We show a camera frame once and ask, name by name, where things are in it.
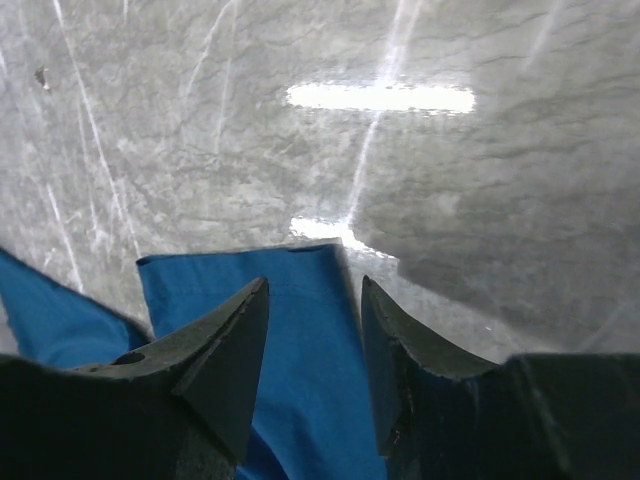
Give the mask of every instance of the mottled gray surface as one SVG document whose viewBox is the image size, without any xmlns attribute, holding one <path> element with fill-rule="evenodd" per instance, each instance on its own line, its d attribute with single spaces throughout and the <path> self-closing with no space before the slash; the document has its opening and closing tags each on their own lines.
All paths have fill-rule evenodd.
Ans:
<svg viewBox="0 0 640 480">
<path fill-rule="evenodd" d="M 341 237 L 356 282 L 486 358 L 638 349 L 637 0 L 0 18 L 1 241 L 60 282 L 146 321 L 141 255 Z"/>
</svg>

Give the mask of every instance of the blue cloth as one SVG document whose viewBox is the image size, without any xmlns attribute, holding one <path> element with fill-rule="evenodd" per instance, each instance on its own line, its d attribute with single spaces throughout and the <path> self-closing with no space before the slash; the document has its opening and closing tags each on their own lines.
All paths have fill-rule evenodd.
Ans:
<svg viewBox="0 0 640 480">
<path fill-rule="evenodd" d="M 0 293 L 25 355 L 56 360 L 66 348 L 84 351 L 76 343 L 95 349 L 113 342 L 96 358 L 79 356 L 79 365 L 113 360 L 135 344 L 121 319 L 112 316 L 113 325 L 106 328 L 109 322 L 103 325 L 106 317 L 99 306 L 60 287 L 43 288 L 51 281 L 7 257 L 3 253 Z M 155 256 L 139 260 L 138 268 L 158 337 L 212 310 L 255 277 L 269 279 L 269 331 L 256 410 L 247 463 L 236 478 L 386 478 L 384 461 L 375 451 L 366 370 L 334 246 Z M 16 282 L 34 286 L 14 288 Z M 44 304 L 37 309 L 25 297 L 36 290 Z M 47 305 L 58 309 L 57 322 Z M 86 305 L 94 308 L 76 308 Z M 67 322 L 73 328 L 66 328 Z M 42 329 L 42 324 L 49 326 Z M 101 340 L 105 331 L 107 340 Z M 121 336 L 114 338 L 114 332 Z M 70 366 L 70 358 L 64 365 L 49 364 Z"/>
</svg>

